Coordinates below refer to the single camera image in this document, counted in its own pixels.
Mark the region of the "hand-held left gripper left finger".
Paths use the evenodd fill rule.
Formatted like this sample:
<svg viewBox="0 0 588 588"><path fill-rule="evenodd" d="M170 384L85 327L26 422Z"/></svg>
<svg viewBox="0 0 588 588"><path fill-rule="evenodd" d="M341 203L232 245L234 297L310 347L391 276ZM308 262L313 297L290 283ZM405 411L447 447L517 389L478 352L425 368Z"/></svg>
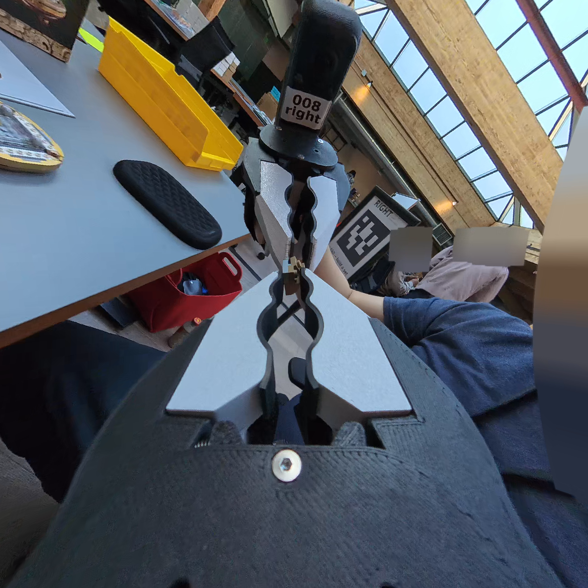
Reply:
<svg viewBox="0 0 588 588"><path fill-rule="evenodd" d="M282 275L275 271L217 313L166 405L171 415L232 422L245 433L277 414L270 338L277 331Z"/></svg>

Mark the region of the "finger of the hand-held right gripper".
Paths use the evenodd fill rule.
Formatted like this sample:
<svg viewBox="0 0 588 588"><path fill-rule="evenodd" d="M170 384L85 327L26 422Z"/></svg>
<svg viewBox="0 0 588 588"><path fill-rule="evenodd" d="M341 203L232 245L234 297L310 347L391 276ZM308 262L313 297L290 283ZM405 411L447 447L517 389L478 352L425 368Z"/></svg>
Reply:
<svg viewBox="0 0 588 588"><path fill-rule="evenodd" d="M261 161L261 185L254 199L254 235L281 272L289 269L293 232L289 194L292 174L277 163Z"/></svg>
<svg viewBox="0 0 588 588"><path fill-rule="evenodd" d="M329 246L341 212L334 179L327 176L310 177L307 188L311 197L309 211L302 225L302 262L306 269L314 272Z"/></svg>

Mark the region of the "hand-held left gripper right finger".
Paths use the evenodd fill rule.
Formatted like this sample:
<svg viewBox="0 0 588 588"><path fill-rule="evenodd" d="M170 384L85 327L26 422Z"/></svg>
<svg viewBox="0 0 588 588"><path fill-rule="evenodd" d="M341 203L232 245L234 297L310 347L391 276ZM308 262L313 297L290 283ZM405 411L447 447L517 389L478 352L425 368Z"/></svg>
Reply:
<svg viewBox="0 0 588 588"><path fill-rule="evenodd" d="M309 269L300 271L306 352L296 415L308 445L329 445L347 422L412 414L412 405L371 318Z"/></svg>

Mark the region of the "small tan grey lego piece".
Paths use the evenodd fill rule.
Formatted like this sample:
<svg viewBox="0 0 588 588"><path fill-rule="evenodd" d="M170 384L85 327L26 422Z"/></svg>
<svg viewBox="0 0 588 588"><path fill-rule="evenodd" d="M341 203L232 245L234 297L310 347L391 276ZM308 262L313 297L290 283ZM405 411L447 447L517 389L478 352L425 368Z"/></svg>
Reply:
<svg viewBox="0 0 588 588"><path fill-rule="evenodd" d="M282 278L286 296L295 295L299 292L303 269L305 269L305 264L296 256L283 261Z"/></svg>

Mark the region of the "round lego base model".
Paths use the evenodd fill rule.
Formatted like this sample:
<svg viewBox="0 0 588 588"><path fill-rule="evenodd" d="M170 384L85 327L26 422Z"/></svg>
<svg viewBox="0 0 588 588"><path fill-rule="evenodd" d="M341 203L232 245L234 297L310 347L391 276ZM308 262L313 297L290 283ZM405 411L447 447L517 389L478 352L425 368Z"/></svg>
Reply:
<svg viewBox="0 0 588 588"><path fill-rule="evenodd" d="M59 169L63 151L42 128L1 102L1 169L46 174Z"/></svg>

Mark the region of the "lego instruction booklet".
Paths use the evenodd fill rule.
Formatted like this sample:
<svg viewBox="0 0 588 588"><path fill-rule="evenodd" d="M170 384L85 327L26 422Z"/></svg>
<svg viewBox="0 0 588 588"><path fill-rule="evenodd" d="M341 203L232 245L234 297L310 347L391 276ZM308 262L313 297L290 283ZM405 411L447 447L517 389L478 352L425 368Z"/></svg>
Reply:
<svg viewBox="0 0 588 588"><path fill-rule="evenodd" d="M1 99L75 118L27 67L1 42Z"/></svg>

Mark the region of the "black lego set box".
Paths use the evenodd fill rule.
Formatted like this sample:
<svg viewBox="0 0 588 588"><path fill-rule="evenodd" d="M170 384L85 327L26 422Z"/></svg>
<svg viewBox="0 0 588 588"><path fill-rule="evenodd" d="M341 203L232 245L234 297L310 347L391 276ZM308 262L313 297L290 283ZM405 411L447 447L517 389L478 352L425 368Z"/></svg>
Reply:
<svg viewBox="0 0 588 588"><path fill-rule="evenodd" d="M1 1L1 29L67 63L89 1Z"/></svg>

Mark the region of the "black framed marker sign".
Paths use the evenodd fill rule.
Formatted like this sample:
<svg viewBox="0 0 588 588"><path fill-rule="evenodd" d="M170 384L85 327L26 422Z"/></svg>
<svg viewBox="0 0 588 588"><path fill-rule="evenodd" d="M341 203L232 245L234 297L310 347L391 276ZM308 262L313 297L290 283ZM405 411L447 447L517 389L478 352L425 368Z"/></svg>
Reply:
<svg viewBox="0 0 588 588"><path fill-rule="evenodd" d="M335 229L329 247L344 277L352 282L389 250L395 229L418 226L421 221L395 197L374 187Z"/></svg>

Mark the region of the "tan bottle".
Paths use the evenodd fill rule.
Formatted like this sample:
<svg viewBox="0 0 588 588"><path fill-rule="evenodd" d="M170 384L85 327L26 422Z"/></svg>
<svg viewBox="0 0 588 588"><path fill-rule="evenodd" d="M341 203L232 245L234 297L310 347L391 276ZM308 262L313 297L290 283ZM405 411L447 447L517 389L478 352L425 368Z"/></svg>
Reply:
<svg viewBox="0 0 588 588"><path fill-rule="evenodd" d="M186 321L182 326L178 327L172 335L170 335L168 338L168 346L173 349L180 345L181 342L183 342L201 323L202 320L200 318Z"/></svg>

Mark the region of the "red felt bag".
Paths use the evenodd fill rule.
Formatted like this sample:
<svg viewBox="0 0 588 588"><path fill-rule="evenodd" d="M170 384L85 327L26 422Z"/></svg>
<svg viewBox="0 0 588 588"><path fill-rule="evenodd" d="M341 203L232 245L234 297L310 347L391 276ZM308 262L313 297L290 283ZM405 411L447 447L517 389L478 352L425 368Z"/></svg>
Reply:
<svg viewBox="0 0 588 588"><path fill-rule="evenodd" d="M180 290L192 274L206 293L189 295ZM211 254L127 293L151 333L180 327L193 319L209 319L228 306L242 291L243 272L229 253Z"/></svg>

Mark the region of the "person's navy shirt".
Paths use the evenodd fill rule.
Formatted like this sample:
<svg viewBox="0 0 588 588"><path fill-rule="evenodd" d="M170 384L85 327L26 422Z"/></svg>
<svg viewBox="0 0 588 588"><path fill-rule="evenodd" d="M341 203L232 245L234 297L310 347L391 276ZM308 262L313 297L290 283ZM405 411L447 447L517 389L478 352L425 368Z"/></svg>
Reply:
<svg viewBox="0 0 588 588"><path fill-rule="evenodd" d="M587 587L587 508L553 482L531 328L490 304L439 298L384 298L383 322L472 418L519 517L562 584Z"/></svg>

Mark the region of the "black wrist rest pad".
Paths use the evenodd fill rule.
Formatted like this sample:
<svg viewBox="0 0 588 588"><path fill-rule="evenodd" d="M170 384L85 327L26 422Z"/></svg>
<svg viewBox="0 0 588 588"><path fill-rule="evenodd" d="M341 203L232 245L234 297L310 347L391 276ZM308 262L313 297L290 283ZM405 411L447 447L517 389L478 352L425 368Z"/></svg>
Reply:
<svg viewBox="0 0 588 588"><path fill-rule="evenodd" d="M120 185L168 231L186 245L217 246L222 228L212 214L169 172L141 160L121 160L113 167Z"/></svg>

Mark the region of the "black office chair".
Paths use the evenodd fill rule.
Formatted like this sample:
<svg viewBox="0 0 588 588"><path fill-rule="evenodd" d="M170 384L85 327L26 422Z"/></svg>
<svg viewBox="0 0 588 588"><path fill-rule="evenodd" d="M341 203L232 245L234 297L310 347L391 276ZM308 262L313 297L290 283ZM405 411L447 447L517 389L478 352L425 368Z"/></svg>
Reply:
<svg viewBox="0 0 588 588"><path fill-rule="evenodd" d="M216 16L180 48L177 65L192 77L214 68L233 52L235 44Z"/></svg>

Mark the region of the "yellow plastic bin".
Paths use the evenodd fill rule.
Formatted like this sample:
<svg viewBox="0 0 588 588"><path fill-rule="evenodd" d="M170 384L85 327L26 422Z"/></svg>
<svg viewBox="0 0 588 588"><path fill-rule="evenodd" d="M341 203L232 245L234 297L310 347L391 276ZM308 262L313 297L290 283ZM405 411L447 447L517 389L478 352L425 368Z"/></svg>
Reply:
<svg viewBox="0 0 588 588"><path fill-rule="evenodd" d="M100 74L185 166L233 169L243 145L175 66L113 18Z"/></svg>

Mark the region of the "person's dark trousers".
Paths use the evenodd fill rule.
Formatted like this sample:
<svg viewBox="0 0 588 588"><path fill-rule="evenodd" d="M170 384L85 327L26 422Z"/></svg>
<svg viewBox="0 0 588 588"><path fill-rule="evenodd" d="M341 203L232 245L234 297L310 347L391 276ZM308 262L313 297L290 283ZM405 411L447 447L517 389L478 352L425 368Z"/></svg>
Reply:
<svg viewBox="0 0 588 588"><path fill-rule="evenodd" d="M62 504L85 453L137 383L173 351L64 321L1 349L1 440Z"/></svg>

